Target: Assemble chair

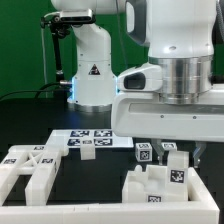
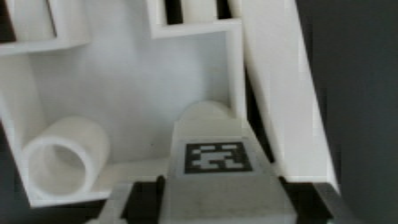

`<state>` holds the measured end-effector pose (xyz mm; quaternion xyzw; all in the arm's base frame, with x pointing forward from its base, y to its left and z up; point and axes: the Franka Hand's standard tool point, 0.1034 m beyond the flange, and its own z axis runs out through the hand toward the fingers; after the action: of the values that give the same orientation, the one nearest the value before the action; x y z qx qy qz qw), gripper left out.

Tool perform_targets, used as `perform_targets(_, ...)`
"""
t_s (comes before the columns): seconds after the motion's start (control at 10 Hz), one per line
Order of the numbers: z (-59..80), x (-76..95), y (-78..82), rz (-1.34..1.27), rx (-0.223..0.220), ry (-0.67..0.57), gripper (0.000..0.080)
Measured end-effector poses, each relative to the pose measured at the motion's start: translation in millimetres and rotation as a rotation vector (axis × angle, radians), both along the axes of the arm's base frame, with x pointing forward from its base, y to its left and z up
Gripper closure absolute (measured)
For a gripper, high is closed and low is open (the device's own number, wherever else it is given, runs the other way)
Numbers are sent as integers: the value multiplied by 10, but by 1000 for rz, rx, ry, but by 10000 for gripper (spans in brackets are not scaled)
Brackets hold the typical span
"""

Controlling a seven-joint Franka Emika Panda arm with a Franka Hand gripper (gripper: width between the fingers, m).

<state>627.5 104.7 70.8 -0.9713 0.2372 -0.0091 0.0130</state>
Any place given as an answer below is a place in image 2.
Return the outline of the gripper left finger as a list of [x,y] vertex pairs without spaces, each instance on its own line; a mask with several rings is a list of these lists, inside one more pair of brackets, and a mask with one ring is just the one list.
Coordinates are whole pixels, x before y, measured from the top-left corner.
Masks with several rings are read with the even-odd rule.
[[128,224],[126,218],[123,217],[123,211],[131,190],[133,183],[123,182],[114,186],[99,215],[87,221],[87,224]]

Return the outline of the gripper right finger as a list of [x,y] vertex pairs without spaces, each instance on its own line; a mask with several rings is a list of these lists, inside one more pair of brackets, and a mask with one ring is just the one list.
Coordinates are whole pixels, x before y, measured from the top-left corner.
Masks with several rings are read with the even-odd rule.
[[327,224],[362,224],[362,221],[355,217],[354,212],[345,204],[334,186],[329,183],[314,183],[313,186],[330,213]]

